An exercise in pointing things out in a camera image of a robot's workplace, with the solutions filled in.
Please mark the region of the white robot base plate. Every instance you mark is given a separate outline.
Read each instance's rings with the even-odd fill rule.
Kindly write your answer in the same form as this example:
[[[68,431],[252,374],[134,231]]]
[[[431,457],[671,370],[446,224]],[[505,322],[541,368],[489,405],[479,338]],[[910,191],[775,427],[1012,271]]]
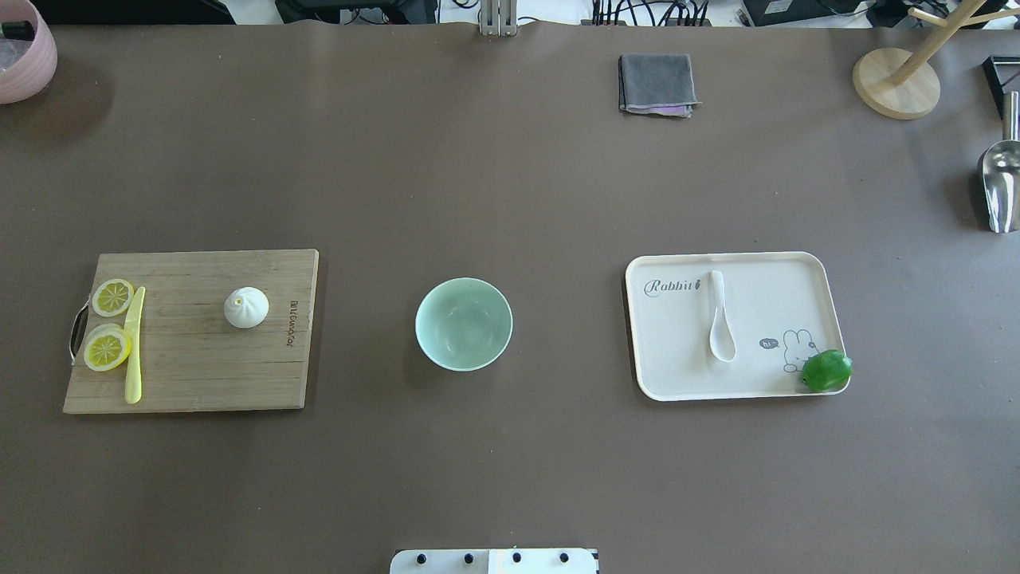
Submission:
[[[598,573],[598,552],[588,547],[405,549],[390,573]]]

